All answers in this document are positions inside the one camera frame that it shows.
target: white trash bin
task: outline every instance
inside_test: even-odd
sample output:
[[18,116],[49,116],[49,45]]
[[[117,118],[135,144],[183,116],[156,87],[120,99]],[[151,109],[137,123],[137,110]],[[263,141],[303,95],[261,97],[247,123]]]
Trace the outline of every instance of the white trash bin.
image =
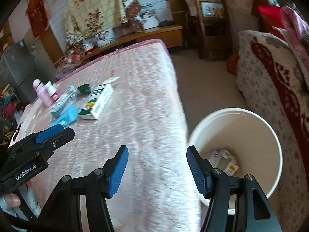
[[[271,126],[257,114],[240,108],[226,108],[205,117],[190,136],[202,158],[226,149],[236,156],[239,169],[234,176],[252,174],[267,198],[274,192],[282,171],[282,151]],[[209,199],[200,194],[207,207]],[[235,213],[235,196],[230,197],[228,214]]]

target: red cushion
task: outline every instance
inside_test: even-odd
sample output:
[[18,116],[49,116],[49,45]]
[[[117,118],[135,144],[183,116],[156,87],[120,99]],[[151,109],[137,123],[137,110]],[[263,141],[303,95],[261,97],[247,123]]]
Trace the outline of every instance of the red cushion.
[[283,36],[272,27],[284,29],[281,21],[281,7],[277,6],[258,6],[259,12],[264,21],[265,29],[268,33],[271,33],[284,41]]

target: metal pivot screw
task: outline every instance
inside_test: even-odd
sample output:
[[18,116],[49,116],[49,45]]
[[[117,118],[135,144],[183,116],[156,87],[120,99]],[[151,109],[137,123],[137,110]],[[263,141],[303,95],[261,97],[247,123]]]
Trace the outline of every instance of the metal pivot screw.
[[96,175],[100,175],[100,174],[102,174],[102,173],[103,173],[102,168],[97,168],[97,169],[95,170],[95,174],[96,174]]
[[219,175],[222,173],[222,171],[219,168],[214,168],[213,173]]
[[67,182],[69,179],[70,179],[70,176],[65,175],[65,176],[62,177],[61,180],[62,180],[63,182]]
[[253,176],[251,174],[246,175],[247,180],[253,181]]

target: quilted mattress cover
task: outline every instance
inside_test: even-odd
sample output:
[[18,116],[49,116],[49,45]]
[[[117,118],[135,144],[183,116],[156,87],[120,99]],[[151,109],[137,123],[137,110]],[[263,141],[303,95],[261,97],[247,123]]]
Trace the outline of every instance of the quilted mattress cover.
[[[75,139],[56,150],[49,167],[32,179],[39,204],[43,207],[63,175],[75,178],[101,168],[124,144],[128,165],[118,192],[107,200],[115,231],[198,231],[200,204],[186,161],[187,125],[167,49],[154,39],[115,51],[60,80],[58,90],[97,86],[111,73],[120,79],[112,84],[100,118],[71,124]],[[51,119],[37,100],[21,121],[16,141],[47,129]],[[81,216],[83,230],[89,231],[82,197]]]

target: sofa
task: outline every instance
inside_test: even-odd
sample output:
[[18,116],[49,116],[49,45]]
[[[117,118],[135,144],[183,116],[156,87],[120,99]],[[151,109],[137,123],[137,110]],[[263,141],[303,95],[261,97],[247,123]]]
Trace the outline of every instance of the sofa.
[[283,155],[278,220],[297,231],[309,214],[309,92],[288,44],[269,33],[239,32],[237,85],[248,107],[276,132]]

